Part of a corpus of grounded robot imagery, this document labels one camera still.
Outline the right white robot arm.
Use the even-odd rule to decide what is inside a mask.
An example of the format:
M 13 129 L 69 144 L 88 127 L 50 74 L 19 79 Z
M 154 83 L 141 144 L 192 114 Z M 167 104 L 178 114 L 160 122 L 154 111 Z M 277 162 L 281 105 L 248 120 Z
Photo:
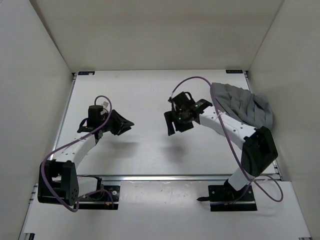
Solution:
M 198 201 L 210 201 L 214 205 L 228 205 L 240 200 L 249 190 L 250 184 L 259 177 L 278 157 L 278 152 L 271 131 L 262 126 L 256 128 L 246 125 L 223 112 L 216 110 L 205 99 L 174 100 L 169 98 L 171 110 L 165 112 L 168 135 L 185 132 L 193 128 L 196 122 L 210 128 L 227 139 L 230 146 L 236 145 L 241 150 L 237 158 L 237 170 L 218 186 L 213 196 L 199 197 Z

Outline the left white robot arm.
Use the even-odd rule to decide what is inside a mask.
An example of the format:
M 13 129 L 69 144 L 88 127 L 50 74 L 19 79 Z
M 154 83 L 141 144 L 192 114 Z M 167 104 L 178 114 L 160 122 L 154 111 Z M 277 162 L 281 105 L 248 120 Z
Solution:
M 81 198 L 99 199 L 106 190 L 102 180 L 94 175 L 78 175 L 77 168 L 104 133 L 119 136 L 135 124 L 116 110 L 107 111 L 102 105 L 91 105 L 88 116 L 77 130 L 74 144 L 62 147 L 58 156 L 41 164 L 37 199 L 41 203 L 62 204 L 72 211 Z

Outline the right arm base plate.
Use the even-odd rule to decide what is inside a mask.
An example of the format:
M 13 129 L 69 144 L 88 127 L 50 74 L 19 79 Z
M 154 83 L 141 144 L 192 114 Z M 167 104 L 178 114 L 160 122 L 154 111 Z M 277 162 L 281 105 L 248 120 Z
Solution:
M 210 202 L 211 212 L 254 212 L 257 205 L 251 185 L 234 191 L 224 185 L 209 185 L 208 196 L 197 198 L 199 202 Z

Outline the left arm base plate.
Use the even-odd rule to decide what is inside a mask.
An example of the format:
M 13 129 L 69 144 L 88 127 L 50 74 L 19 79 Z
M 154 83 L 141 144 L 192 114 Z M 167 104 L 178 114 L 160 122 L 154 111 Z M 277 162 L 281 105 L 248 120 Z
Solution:
M 77 177 L 79 185 L 79 210 L 118 210 L 119 185 L 105 185 L 103 179 L 94 175 Z

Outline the grey pleated skirt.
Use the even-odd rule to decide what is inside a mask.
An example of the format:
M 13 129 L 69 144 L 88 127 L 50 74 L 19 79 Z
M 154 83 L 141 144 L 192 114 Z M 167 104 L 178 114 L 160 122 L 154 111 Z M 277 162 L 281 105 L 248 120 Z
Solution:
M 230 84 L 213 82 L 211 85 L 220 111 L 239 122 L 258 129 L 260 127 L 273 128 L 273 111 L 264 96 Z

